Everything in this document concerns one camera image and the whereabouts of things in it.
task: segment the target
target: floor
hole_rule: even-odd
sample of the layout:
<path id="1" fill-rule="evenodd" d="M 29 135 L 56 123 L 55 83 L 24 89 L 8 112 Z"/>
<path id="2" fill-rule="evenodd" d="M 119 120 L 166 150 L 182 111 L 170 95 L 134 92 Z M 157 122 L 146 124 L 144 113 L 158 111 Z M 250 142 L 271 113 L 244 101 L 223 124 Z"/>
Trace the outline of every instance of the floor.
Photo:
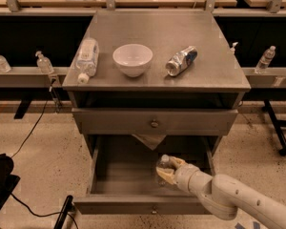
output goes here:
<path id="1" fill-rule="evenodd" d="M 92 163 L 69 103 L 60 114 L 53 112 L 52 103 L 47 106 L 32 135 L 13 158 L 13 173 L 21 177 L 13 193 L 39 215 L 59 212 L 67 195 L 85 196 Z M 215 171 L 237 178 L 286 205 L 286 156 L 278 154 L 276 132 L 261 106 L 261 102 L 245 102 L 239 108 L 232 130 L 223 137 L 214 155 Z M 17 103 L 0 103 L 0 154 L 12 156 L 18 150 L 40 116 L 42 104 L 32 103 L 22 119 L 13 119 L 16 107 Z M 274 108 L 278 117 L 286 119 L 286 102 L 276 102 Z M 256 221 L 240 210 L 231 221 L 214 216 L 82 216 L 76 211 L 72 215 L 80 229 L 251 229 Z M 57 216 L 34 217 L 10 197 L 0 212 L 0 227 L 46 229 L 53 228 L 56 219 Z M 75 226 L 68 219 L 64 228 Z"/>

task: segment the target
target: white bowl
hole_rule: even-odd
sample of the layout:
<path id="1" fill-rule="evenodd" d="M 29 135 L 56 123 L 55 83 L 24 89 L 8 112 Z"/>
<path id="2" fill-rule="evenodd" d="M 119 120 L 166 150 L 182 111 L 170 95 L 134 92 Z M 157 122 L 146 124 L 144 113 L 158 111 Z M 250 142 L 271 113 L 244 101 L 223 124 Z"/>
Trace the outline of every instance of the white bowl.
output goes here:
<path id="1" fill-rule="evenodd" d="M 127 44 L 113 52 L 117 68 L 129 77 L 137 77 L 151 66 L 153 52 L 140 44 Z"/>

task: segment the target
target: wheel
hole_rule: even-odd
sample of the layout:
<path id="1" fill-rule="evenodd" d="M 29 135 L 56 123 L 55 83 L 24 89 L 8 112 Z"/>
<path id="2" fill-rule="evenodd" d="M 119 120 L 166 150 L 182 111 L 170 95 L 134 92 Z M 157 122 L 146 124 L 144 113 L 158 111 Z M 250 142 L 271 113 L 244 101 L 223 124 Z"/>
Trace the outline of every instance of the wheel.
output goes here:
<path id="1" fill-rule="evenodd" d="M 278 152 L 281 156 L 286 156 L 286 149 L 281 149 Z"/>

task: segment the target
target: black cable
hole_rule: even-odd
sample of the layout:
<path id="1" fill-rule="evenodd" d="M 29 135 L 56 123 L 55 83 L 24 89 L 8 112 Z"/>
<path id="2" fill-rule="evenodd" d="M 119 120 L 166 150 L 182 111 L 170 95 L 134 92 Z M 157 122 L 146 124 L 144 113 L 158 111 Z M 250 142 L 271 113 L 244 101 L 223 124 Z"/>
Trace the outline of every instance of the black cable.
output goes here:
<path id="1" fill-rule="evenodd" d="M 48 103 L 48 100 L 46 101 L 45 105 L 44 105 L 44 108 L 42 110 L 42 113 L 41 115 L 39 116 L 39 118 L 37 119 L 36 123 L 34 124 L 34 126 L 32 127 L 30 133 L 27 135 L 27 137 L 25 138 L 25 140 L 22 142 L 22 144 L 20 145 L 20 148 L 18 149 L 18 151 L 13 154 L 13 156 L 11 158 L 14 158 L 19 152 L 20 150 L 22 149 L 23 145 L 26 143 L 26 141 L 29 139 L 29 137 L 31 136 L 31 133 L 34 131 L 35 127 L 37 126 L 39 120 L 41 119 L 42 115 L 44 114 L 45 110 L 46 110 L 46 106 L 47 106 L 47 103 Z"/>
<path id="2" fill-rule="evenodd" d="M 23 206 L 25 206 L 32 215 L 38 217 L 38 218 L 46 218 L 46 217 L 50 217 L 50 216 L 53 216 L 53 215 L 58 215 L 58 214 L 62 214 L 63 212 L 55 212 L 55 213 L 51 213 L 51 214 L 47 214 L 47 215 L 38 215 L 38 214 L 35 214 L 31 208 L 29 207 L 29 205 L 27 205 L 26 203 L 24 203 L 23 201 L 21 201 L 18 197 L 16 197 L 13 193 L 10 193 L 11 196 L 19 203 L 21 203 Z M 78 226 L 77 226 L 77 223 L 74 219 L 74 217 L 72 215 L 70 215 L 69 213 L 67 213 L 67 215 L 73 220 L 74 224 L 75 224 L 75 227 L 78 229 Z"/>

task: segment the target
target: cabinet top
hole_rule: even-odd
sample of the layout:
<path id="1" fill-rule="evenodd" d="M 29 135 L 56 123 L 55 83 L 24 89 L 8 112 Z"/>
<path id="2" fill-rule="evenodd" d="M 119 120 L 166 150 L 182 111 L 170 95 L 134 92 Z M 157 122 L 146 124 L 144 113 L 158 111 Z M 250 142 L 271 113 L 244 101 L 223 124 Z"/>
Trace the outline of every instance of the cabinet top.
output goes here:
<path id="1" fill-rule="evenodd" d="M 186 91 L 247 92 L 250 85 L 212 15 L 197 10 L 100 10 L 84 37 L 99 43 L 96 75 L 79 85 L 79 71 L 71 63 L 64 81 L 74 91 Z M 125 44 L 143 44 L 153 51 L 151 67 L 136 78 L 114 65 L 112 54 Z M 165 68 L 168 60 L 188 46 L 196 46 L 194 64 L 177 77 Z"/>

